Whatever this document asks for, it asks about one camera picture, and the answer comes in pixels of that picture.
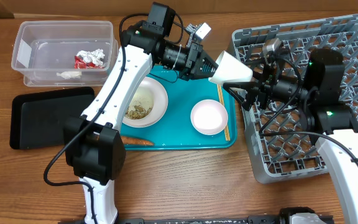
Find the white cup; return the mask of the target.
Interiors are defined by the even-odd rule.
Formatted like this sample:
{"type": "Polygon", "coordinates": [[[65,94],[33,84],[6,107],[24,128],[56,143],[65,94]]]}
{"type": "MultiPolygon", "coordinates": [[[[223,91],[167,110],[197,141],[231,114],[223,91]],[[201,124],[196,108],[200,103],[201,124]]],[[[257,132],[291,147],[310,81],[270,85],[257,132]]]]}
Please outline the white cup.
{"type": "Polygon", "coordinates": [[[226,51],[222,51],[216,59],[218,68],[214,75],[208,80],[217,85],[226,82],[250,82],[253,77],[253,70],[226,51]]]}

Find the wooden chopstick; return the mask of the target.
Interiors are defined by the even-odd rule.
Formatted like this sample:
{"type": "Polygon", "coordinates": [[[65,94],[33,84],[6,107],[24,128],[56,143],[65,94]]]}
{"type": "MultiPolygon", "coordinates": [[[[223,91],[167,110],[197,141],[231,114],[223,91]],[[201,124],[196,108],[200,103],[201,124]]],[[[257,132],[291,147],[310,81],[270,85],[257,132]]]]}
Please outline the wooden chopstick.
{"type": "Polygon", "coordinates": [[[230,137],[230,133],[229,133],[228,125],[227,125],[228,114],[227,114],[227,110],[226,110],[226,107],[225,107],[225,104],[224,104],[223,90],[222,90],[222,87],[220,85],[217,85],[217,91],[218,91],[219,102],[223,106],[223,109],[224,109],[224,112],[222,112],[222,115],[223,115],[223,120],[224,120],[224,124],[225,124],[225,127],[223,129],[225,140],[230,141],[231,137],[230,137]]]}

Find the white tissue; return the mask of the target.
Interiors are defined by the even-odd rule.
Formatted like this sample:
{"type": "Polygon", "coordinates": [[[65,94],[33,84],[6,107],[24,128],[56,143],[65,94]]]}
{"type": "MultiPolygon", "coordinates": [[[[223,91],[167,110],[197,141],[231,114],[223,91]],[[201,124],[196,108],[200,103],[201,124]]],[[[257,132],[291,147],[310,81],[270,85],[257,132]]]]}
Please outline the white tissue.
{"type": "Polygon", "coordinates": [[[68,72],[62,72],[62,73],[57,73],[57,76],[58,77],[62,77],[64,79],[72,79],[72,78],[80,78],[82,75],[81,72],[71,72],[71,71],[68,71],[68,72]]]}

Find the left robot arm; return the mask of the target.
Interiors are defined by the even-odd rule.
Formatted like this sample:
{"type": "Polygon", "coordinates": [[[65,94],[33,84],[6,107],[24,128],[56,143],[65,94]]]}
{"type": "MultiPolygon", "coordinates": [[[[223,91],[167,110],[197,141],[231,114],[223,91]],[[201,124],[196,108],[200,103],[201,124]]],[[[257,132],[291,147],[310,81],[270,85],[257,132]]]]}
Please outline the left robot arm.
{"type": "Polygon", "coordinates": [[[70,118],[64,129],[62,153],[78,176],[85,193],[83,223],[116,223],[114,180],[125,161],[120,134],[128,106],[142,80],[155,64],[161,64],[182,80],[212,77],[216,62],[201,41],[211,28],[207,23],[184,26],[189,35],[183,47],[167,40],[178,14],[169,6],[153,3],[141,21],[119,29],[117,60],[102,89],[78,118],[70,118]]]}

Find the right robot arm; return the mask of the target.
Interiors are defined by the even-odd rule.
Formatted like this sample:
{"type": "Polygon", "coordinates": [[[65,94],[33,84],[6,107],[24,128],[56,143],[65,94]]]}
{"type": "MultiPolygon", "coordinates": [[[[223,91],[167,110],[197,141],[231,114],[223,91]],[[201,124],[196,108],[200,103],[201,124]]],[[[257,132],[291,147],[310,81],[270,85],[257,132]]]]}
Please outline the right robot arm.
{"type": "Polygon", "coordinates": [[[264,66],[261,73],[251,73],[255,81],[224,82],[223,88],[245,110],[256,101],[263,109],[271,101],[282,102],[271,121],[294,106],[300,113],[301,130],[286,134],[309,137],[328,168],[346,222],[358,223],[358,121],[352,108],[339,100],[345,72],[342,54],[313,50],[305,75],[281,53],[246,65],[255,64],[264,66]]]}

